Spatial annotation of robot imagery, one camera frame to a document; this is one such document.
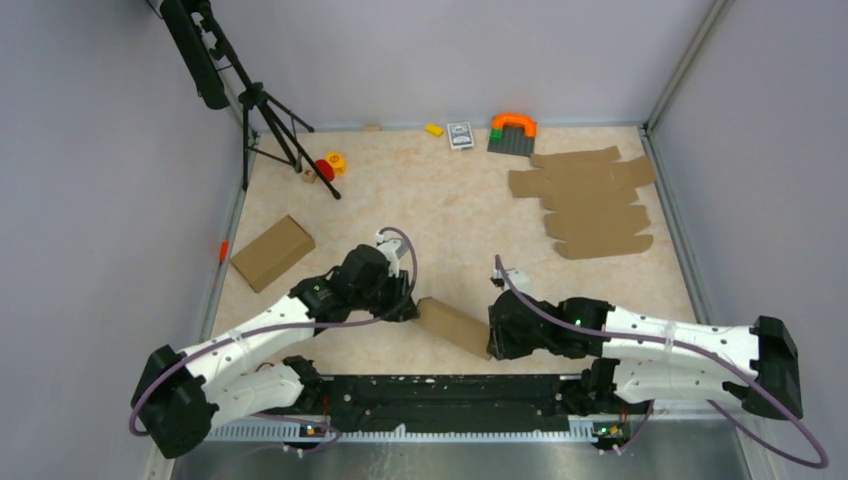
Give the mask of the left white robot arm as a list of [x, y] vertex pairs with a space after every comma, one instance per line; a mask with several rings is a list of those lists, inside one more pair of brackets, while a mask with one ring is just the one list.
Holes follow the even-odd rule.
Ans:
[[379, 238], [360, 244], [327, 273], [306, 278], [258, 315], [205, 342], [158, 348], [146, 361], [131, 398], [130, 432], [148, 436], [167, 459], [181, 457], [215, 428], [272, 408], [308, 413], [320, 386], [286, 365], [263, 372], [252, 366], [327, 329], [348, 328], [356, 311], [371, 322], [417, 316], [412, 291], [417, 255], [410, 241]]

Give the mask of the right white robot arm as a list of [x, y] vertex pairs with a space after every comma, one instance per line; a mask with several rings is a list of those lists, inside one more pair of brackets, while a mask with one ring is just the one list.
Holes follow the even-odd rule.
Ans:
[[786, 324], [760, 316], [751, 326], [707, 326], [641, 315], [609, 302], [568, 298], [557, 305], [503, 291], [488, 308], [488, 353], [498, 360], [546, 350], [592, 357], [583, 375], [589, 404], [612, 412], [649, 400], [711, 400], [782, 420], [765, 390], [803, 416], [799, 352]]

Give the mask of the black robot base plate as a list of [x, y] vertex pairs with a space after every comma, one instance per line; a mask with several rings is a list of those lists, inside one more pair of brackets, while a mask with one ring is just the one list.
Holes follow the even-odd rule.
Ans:
[[564, 432], [573, 416], [644, 414], [611, 393], [589, 393], [576, 376], [337, 375], [308, 384], [283, 416], [316, 417], [344, 433]]

